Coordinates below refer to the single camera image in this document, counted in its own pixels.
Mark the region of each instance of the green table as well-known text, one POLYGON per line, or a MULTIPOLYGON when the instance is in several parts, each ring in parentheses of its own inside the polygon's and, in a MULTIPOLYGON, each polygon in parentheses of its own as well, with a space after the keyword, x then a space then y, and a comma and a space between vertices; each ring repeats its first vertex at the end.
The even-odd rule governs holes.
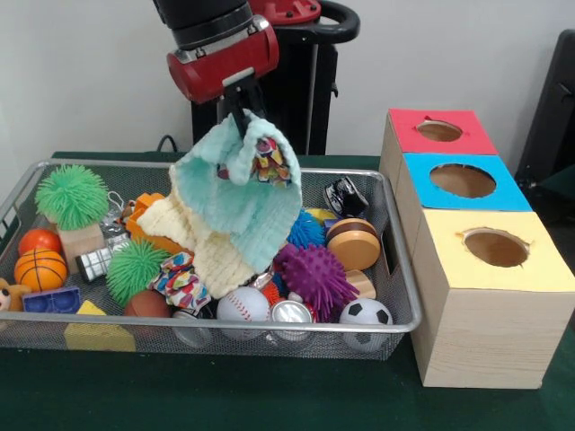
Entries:
MULTIPOLYGON (((57 153, 173 161, 173 154, 57 153)), ((376 157, 303 157, 376 169, 376 157)), ((384 363, 0 350, 5 429, 546 430, 575 424, 575 334, 540 391, 421 387, 405 337, 384 363)))

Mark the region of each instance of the green spiky ball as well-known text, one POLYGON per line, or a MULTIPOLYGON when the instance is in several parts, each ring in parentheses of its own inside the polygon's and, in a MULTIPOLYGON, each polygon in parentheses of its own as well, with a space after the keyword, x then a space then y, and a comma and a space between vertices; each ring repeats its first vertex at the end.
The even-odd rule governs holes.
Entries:
POLYGON ((160 273, 160 265, 170 255, 148 241, 133 241, 114 253, 106 281, 111 297, 122 307, 160 273))
POLYGON ((63 231, 99 223, 108 213, 108 190, 100 175, 79 166, 62 166, 40 183, 38 212, 63 231))

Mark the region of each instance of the teddy bear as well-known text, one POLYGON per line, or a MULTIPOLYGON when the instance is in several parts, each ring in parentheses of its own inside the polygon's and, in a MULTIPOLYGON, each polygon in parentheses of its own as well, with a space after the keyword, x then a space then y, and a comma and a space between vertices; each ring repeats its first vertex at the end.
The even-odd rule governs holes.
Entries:
POLYGON ((32 288, 25 285, 9 285, 0 278, 0 311, 21 312, 23 310, 22 297, 31 294, 32 288))

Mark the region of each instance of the circular hole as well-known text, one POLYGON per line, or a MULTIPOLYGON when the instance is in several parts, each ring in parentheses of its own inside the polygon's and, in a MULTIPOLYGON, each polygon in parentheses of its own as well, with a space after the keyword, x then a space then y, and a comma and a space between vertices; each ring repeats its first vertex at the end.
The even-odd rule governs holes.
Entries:
POLYGON ((417 126, 417 130, 427 139, 439 142, 456 141, 464 133, 461 128, 454 124, 434 119, 426 119, 417 126))
POLYGON ((429 175, 441 189, 462 198, 483 198, 493 193, 495 180, 489 173, 464 164, 444 164, 429 175))
POLYGON ((525 243, 504 231, 478 229, 469 232, 464 243, 473 255, 494 267, 516 267, 527 260, 525 243))

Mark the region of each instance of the wire mesh basket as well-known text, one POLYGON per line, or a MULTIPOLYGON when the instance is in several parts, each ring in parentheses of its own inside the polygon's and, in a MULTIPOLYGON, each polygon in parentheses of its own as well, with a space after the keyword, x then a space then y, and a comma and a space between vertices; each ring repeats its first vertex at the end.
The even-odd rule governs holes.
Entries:
MULTIPOLYGON (((31 228, 48 224, 36 213, 34 195, 40 181, 60 164, 89 167, 124 199, 142 193, 166 195, 171 188, 168 163, 53 159, 32 165, 0 207, 0 277, 9 283, 14 282, 20 239, 31 228)), ((369 201, 366 219, 381 235, 385 252, 365 273, 376 288, 376 299, 392 314, 393 325, 125 317, 105 279, 87 285, 73 275, 66 286, 80 287, 83 300, 107 315, 0 312, 0 347, 386 360, 420 322, 420 302, 389 181, 371 171, 303 169, 302 175, 305 207, 325 207, 324 186, 342 175, 348 175, 369 201), (257 336, 242 340, 246 331, 257 336), (290 333, 296 336, 286 337, 290 333)))

